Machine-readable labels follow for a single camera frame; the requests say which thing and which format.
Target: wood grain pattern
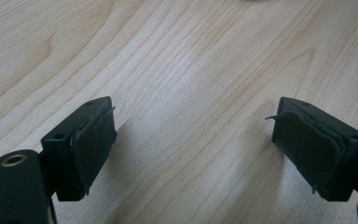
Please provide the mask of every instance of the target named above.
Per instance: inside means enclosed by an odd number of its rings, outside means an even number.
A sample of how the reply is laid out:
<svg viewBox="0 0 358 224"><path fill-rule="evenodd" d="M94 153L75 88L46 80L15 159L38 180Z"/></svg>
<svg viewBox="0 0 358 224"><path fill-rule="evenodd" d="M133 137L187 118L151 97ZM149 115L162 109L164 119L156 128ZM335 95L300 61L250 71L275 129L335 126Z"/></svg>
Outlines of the wood grain pattern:
<svg viewBox="0 0 358 224"><path fill-rule="evenodd" d="M0 156L105 95L117 142L60 223L356 223L264 118L288 96L358 129L358 0L0 1Z"/></svg>

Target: black plastic part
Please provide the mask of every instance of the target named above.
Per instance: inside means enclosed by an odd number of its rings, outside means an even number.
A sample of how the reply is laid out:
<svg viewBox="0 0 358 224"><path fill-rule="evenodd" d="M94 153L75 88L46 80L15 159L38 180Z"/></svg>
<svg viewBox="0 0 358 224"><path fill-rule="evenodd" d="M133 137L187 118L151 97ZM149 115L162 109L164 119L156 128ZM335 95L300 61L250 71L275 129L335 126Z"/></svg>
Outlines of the black plastic part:
<svg viewBox="0 0 358 224"><path fill-rule="evenodd" d="M116 130L110 97L83 104L41 140L41 158L52 172L59 201L79 201L86 193L106 161Z"/></svg>
<svg viewBox="0 0 358 224"><path fill-rule="evenodd" d="M314 105L282 97L272 142L313 190L330 202L346 202L358 164L358 131Z"/></svg>
<svg viewBox="0 0 358 224"><path fill-rule="evenodd" d="M0 223L56 223L35 151L0 158Z"/></svg>

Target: wood grain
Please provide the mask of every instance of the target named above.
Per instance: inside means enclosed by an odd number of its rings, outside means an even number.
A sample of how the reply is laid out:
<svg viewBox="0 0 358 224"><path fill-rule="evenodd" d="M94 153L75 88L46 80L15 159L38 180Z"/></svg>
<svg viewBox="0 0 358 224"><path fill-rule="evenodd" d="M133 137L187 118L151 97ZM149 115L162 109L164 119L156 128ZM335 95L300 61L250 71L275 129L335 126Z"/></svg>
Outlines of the wood grain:
<svg viewBox="0 0 358 224"><path fill-rule="evenodd" d="M60 223L356 223L264 118L288 96L358 129L358 0L0 1L0 156L105 95L117 142Z"/></svg>

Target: black mechanical part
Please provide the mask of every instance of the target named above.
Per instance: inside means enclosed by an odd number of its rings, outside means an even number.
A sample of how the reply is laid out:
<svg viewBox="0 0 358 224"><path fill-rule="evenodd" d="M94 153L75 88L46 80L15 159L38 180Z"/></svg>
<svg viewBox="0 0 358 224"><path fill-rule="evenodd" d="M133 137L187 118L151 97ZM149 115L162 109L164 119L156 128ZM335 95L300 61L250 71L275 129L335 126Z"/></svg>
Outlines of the black mechanical part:
<svg viewBox="0 0 358 224"><path fill-rule="evenodd" d="M116 142L110 97L83 104L41 140L0 158L0 223L56 223L50 197L78 201Z"/></svg>
<svg viewBox="0 0 358 224"><path fill-rule="evenodd" d="M358 191L358 131L309 103L282 97L272 142L329 202Z"/></svg>

